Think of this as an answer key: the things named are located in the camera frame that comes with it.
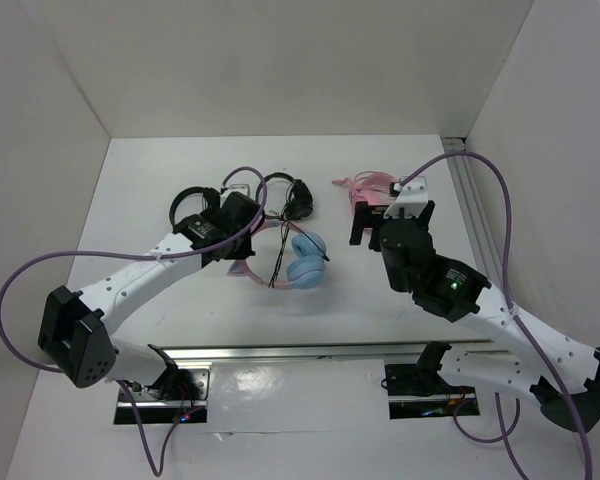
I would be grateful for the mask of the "pink blue cat-ear headphones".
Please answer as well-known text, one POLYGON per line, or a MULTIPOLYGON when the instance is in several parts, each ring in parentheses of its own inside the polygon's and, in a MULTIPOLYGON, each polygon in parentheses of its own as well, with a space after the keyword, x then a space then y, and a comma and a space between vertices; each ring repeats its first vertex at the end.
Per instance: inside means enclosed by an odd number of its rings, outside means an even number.
POLYGON ((296 259, 286 268, 286 279, 272 274, 266 281, 252 271, 246 259, 234 260, 226 275, 236 278, 247 278, 256 285, 275 290, 310 290, 316 288, 324 279, 326 263, 329 262, 325 241, 315 232, 301 229, 291 221, 268 219, 253 232, 253 236, 269 229, 280 228, 294 232, 291 248, 296 259))

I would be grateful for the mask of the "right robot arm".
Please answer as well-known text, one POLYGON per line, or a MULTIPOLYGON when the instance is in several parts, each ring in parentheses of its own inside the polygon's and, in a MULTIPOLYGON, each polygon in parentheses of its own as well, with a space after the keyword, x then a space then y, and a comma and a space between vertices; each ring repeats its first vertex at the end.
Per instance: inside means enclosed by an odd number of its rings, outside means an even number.
POLYGON ((410 294, 425 312, 482 334, 508 352, 487 359, 459 346, 430 342, 416 363, 416 379, 428 392, 453 387, 487 388, 539 408, 569 431, 590 432, 600 421, 600 347, 577 342, 523 309, 469 265, 438 254, 428 231, 435 208, 417 217, 389 217, 385 207, 354 207, 350 242, 381 254, 389 285, 410 294))

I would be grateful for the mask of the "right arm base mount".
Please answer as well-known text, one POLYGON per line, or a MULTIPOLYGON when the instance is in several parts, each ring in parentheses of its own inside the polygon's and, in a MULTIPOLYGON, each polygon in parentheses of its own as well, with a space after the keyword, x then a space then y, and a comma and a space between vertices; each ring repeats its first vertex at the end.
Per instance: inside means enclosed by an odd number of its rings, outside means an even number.
POLYGON ((427 380, 415 364, 386 364, 380 385, 387 392, 391 420, 452 417, 459 405, 460 416, 480 415, 473 387, 450 386, 438 377, 427 380))

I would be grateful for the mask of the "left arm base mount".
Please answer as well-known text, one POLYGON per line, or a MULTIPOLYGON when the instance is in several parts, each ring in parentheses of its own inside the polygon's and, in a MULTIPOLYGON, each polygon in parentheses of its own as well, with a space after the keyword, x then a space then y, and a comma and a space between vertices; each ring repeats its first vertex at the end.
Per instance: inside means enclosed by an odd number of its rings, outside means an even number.
POLYGON ((156 389, 125 381, 130 395, 119 390, 113 423, 115 425, 136 424, 132 410, 133 398, 141 422, 146 425, 168 425, 179 421, 185 424, 201 424, 207 421, 207 400, 211 369, 209 364, 190 364, 182 367, 176 383, 166 393, 156 389))

